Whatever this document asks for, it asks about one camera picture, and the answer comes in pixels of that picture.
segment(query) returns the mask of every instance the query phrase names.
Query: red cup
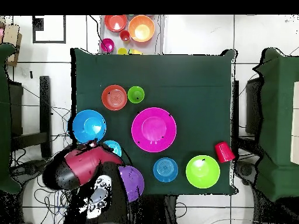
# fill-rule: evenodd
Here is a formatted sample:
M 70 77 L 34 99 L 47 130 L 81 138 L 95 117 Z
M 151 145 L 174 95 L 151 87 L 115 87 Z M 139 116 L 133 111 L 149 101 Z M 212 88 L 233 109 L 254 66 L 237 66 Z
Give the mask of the red cup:
M 130 33 L 127 30 L 122 30 L 119 35 L 122 41 L 128 42 L 130 40 Z
M 220 163 L 229 162 L 235 158 L 235 155 L 226 142 L 220 142 L 216 144 L 215 150 Z

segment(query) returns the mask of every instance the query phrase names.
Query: box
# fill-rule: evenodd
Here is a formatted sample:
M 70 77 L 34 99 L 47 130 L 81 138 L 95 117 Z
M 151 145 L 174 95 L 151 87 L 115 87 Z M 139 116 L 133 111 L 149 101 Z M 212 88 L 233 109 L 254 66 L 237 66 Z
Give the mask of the box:
M 6 25 L 3 19 L 0 19 L 0 44 L 11 43 L 16 47 L 16 52 L 12 54 L 6 64 L 15 67 L 18 63 L 20 44 L 22 35 L 19 33 L 20 27 L 18 25 Z

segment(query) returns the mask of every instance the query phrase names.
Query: yellow cup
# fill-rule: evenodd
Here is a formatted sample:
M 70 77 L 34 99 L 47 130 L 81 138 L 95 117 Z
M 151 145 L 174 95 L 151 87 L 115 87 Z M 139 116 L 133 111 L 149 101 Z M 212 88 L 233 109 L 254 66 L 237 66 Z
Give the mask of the yellow cup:
M 128 54 L 128 50 L 125 49 L 124 47 L 120 47 L 120 48 L 117 50 L 117 54 L 118 54 L 118 55 L 127 55 L 127 54 Z

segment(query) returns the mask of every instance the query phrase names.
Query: blue bowl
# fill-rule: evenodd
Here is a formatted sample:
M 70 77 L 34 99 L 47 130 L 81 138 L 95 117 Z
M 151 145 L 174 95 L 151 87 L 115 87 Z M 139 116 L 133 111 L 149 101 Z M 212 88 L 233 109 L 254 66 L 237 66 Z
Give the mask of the blue bowl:
M 104 144 L 106 144 L 108 147 L 114 149 L 113 153 L 117 154 L 119 157 L 121 157 L 121 147 L 118 142 L 108 140 L 108 141 L 104 141 Z
M 161 158 L 154 164 L 154 176 L 161 182 L 171 182 L 178 175 L 178 166 L 170 158 Z
M 106 133 L 106 121 L 101 114 L 93 110 L 80 111 L 72 122 L 72 129 L 80 143 L 100 141 Z

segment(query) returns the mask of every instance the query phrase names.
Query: green plate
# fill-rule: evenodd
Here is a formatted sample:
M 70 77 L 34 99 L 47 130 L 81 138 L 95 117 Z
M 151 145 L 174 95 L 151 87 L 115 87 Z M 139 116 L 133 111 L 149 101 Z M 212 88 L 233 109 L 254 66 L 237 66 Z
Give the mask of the green plate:
M 188 162 L 186 175 L 191 185 L 205 189 L 216 184 L 220 176 L 220 168 L 211 156 L 198 155 Z

